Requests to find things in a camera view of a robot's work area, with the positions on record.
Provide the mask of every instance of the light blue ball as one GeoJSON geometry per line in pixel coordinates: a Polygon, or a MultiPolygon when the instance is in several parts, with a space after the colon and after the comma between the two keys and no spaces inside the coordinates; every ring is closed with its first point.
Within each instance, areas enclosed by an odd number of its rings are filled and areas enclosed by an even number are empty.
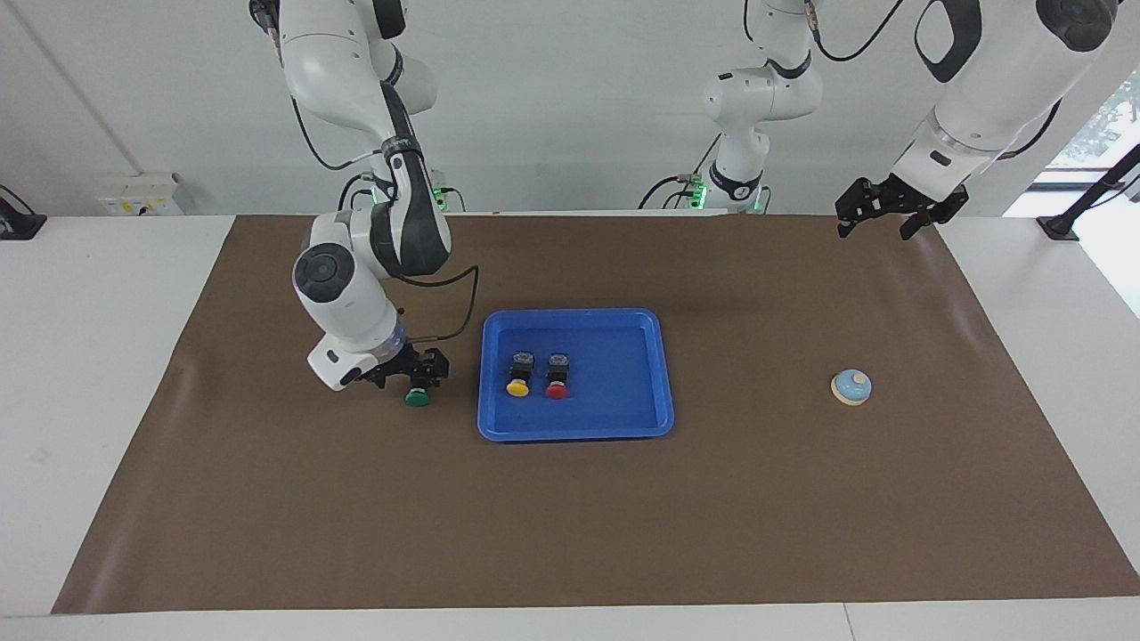
{"type": "Polygon", "coordinates": [[[871,376],[858,370],[844,370],[831,380],[831,392],[846,405],[863,405],[871,398],[871,376]]]}

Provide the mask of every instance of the white junction box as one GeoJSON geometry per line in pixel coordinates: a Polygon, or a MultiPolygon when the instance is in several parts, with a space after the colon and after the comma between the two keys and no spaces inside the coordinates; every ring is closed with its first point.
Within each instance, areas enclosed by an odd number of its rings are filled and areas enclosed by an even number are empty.
{"type": "Polygon", "coordinates": [[[107,177],[98,200],[109,216],[185,216],[193,206],[173,173],[107,177]]]}

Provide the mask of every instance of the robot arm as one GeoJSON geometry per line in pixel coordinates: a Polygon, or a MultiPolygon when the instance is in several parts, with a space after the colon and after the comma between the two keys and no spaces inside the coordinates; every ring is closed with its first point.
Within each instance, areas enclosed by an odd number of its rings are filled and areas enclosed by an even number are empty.
{"type": "Polygon", "coordinates": [[[808,115],[823,98],[804,0],[754,2],[746,18],[767,60],[723,73],[706,88],[705,108],[722,131],[717,157],[702,176],[706,206],[731,211],[756,205],[769,149],[768,137],[756,128],[808,115]]]}
{"type": "Polygon", "coordinates": [[[969,200],[963,182],[1001,159],[1092,66],[1121,1],[931,0],[915,47],[946,91],[888,178],[861,178],[836,202],[839,235],[886,213],[912,214],[902,227],[904,240],[948,222],[969,200]],[[919,38],[936,1],[953,34],[940,56],[919,38]]]}
{"type": "Polygon", "coordinates": [[[384,387],[410,376],[409,403],[447,376],[438,350],[418,354],[381,279],[438,271],[451,236],[432,195],[427,164],[409,119],[430,108],[434,80],[423,63],[386,40],[404,30],[400,0],[282,0],[251,2],[254,19],[279,43],[295,99],[309,112],[360,132],[386,202],[317,217],[293,269],[302,306],[326,332],[309,365],[329,388],[357,380],[384,387]],[[414,105],[405,104],[399,87],[414,105]]]}

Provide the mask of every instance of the white table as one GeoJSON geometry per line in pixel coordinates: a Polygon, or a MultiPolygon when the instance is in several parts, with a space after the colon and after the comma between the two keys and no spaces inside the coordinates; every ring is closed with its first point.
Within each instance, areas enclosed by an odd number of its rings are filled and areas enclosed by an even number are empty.
{"type": "MultiPolygon", "coordinates": [[[[1140,639],[1140,598],[47,617],[231,222],[57,218],[0,244],[0,639],[1140,639]]],[[[1140,567],[1140,322],[1033,225],[942,233],[1140,567]]]]}

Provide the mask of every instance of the blue tray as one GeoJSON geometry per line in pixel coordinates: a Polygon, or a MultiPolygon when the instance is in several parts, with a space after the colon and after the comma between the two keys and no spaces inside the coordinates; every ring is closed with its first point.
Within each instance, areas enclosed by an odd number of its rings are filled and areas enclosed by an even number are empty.
{"type": "Polygon", "coordinates": [[[479,431],[497,443],[652,438],[673,429],[661,324],[648,309],[498,311],[483,326],[479,431]],[[506,392],[535,355],[530,396],[506,392]],[[546,362],[570,356],[569,397],[546,398],[546,362]]]}

